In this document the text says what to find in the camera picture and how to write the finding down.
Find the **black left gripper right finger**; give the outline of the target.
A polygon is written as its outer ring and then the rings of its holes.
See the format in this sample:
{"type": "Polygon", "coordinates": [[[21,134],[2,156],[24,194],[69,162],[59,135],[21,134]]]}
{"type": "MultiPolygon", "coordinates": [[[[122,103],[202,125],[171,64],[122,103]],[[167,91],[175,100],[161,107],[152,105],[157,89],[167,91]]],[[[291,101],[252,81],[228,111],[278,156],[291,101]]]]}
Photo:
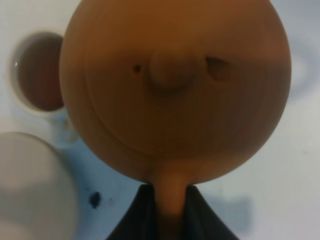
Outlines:
{"type": "Polygon", "coordinates": [[[194,185],[186,189],[183,238],[185,240],[239,240],[211,209],[194,185]]]}

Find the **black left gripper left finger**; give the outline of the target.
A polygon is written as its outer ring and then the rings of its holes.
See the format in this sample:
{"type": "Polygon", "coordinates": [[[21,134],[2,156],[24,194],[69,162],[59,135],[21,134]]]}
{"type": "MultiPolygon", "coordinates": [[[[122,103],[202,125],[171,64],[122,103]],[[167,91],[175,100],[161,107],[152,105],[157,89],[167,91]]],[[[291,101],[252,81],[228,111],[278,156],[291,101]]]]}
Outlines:
{"type": "Polygon", "coordinates": [[[107,240],[157,240],[158,225],[155,191],[142,184],[129,209],[107,240]]]}

